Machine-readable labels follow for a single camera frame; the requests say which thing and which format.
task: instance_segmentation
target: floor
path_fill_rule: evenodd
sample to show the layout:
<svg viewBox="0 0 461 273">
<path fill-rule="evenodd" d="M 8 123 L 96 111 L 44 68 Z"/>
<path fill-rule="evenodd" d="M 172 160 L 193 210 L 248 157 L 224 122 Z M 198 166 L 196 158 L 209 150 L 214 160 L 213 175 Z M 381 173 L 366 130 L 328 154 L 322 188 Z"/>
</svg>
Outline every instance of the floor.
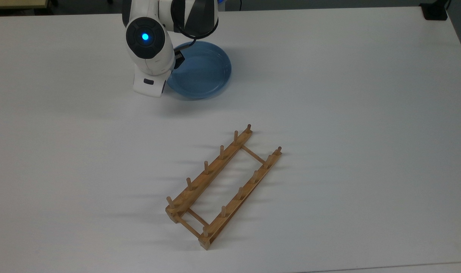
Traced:
<svg viewBox="0 0 461 273">
<path fill-rule="evenodd" d="M 113 0 L 109 4 L 107 0 L 58 0 L 58 6 L 50 5 L 48 10 L 0 11 L 0 16 L 116 14 L 121 12 L 122 1 Z M 417 6 L 420 2 L 432 0 L 242 0 L 242 10 Z M 239 0 L 227 0 L 225 10 L 239 10 Z M 452 0 L 448 13 L 461 42 L 461 0 Z"/>
</svg>

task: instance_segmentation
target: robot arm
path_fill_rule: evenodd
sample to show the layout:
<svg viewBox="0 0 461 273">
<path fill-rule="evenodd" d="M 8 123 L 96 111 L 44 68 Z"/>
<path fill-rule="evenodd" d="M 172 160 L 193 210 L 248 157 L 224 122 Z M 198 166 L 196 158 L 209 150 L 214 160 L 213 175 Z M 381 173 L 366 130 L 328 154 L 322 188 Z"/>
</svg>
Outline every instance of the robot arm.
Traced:
<svg viewBox="0 0 461 273">
<path fill-rule="evenodd" d="M 133 88 L 160 97 L 175 68 L 168 31 L 207 37 L 218 25 L 217 0 L 124 0 L 123 23 L 126 48 L 135 63 Z"/>
</svg>

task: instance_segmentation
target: table surface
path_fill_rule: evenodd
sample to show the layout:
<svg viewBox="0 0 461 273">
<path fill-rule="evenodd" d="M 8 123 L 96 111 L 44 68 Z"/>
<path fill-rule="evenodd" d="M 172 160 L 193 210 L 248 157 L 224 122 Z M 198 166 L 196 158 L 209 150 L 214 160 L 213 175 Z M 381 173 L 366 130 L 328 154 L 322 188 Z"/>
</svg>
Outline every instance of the table surface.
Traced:
<svg viewBox="0 0 461 273">
<path fill-rule="evenodd" d="M 48 0 L 0 0 L 0 9 L 45 8 Z"/>
<path fill-rule="evenodd" d="M 461 273 L 461 263 L 355 269 L 340 273 Z"/>
<path fill-rule="evenodd" d="M 206 41 L 233 74 L 205 100 L 132 91 L 120 14 L 0 18 L 0 273 L 461 262 L 451 22 L 419 7 L 219 17 Z M 165 197 L 248 123 L 251 150 L 283 156 L 205 251 Z M 257 167 L 239 152 L 192 208 L 215 218 Z"/>
</svg>

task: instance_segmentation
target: wooden crossbar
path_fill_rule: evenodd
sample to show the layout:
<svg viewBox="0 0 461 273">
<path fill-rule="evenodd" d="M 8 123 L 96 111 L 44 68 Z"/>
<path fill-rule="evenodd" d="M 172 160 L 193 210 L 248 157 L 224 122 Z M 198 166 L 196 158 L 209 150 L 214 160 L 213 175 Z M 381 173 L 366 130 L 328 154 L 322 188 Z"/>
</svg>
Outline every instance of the wooden crossbar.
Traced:
<svg viewBox="0 0 461 273">
<path fill-rule="evenodd" d="M 221 146 L 218 157 L 212 163 L 208 164 L 208 162 L 205 161 L 204 171 L 199 176 L 197 176 L 197 178 L 195 178 L 193 181 L 191 181 L 190 178 L 187 178 L 187 188 L 184 189 L 183 192 L 181 192 L 174 200 L 172 200 L 169 196 L 166 197 L 168 206 L 166 207 L 165 211 L 170 219 L 175 223 L 181 223 L 183 226 L 185 226 L 185 228 L 192 232 L 192 234 L 198 238 L 200 245 L 206 250 L 209 249 L 211 243 L 220 234 L 222 229 L 225 227 L 225 225 L 227 225 L 232 216 L 234 216 L 239 207 L 241 207 L 250 193 L 257 187 L 259 182 L 281 157 L 281 147 L 278 147 L 272 154 L 268 156 L 266 160 L 261 159 L 257 154 L 252 152 L 248 147 L 244 145 L 244 143 L 249 140 L 251 135 L 252 131 L 250 124 L 240 135 L 238 134 L 238 131 L 235 131 L 234 140 L 232 143 L 226 149 Z M 262 165 L 257 171 L 254 172 L 247 183 L 239 188 L 239 191 L 234 196 L 234 198 L 232 198 L 232 200 L 226 206 L 222 206 L 221 213 L 219 213 L 219 215 L 210 224 L 208 224 L 203 218 L 192 211 L 190 206 L 195 203 L 203 191 L 208 187 L 208 185 L 210 185 L 210 183 L 240 149 L 248 152 Z M 196 220 L 204 225 L 201 234 L 181 218 L 186 212 L 191 214 L 193 217 L 195 217 Z"/>
</svg>

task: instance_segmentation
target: blue bowl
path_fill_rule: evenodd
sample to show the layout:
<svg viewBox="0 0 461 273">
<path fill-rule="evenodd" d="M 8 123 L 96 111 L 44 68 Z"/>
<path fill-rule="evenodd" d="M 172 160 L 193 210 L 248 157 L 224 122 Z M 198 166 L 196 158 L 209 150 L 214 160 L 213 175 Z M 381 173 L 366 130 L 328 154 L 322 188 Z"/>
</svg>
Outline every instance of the blue bowl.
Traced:
<svg viewBox="0 0 461 273">
<path fill-rule="evenodd" d="M 203 99 L 217 94 L 228 83 L 232 65 L 222 48 L 197 41 L 181 53 L 185 61 L 168 79 L 168 85 L 176 93 L 187 98 Z"/>
</svg>

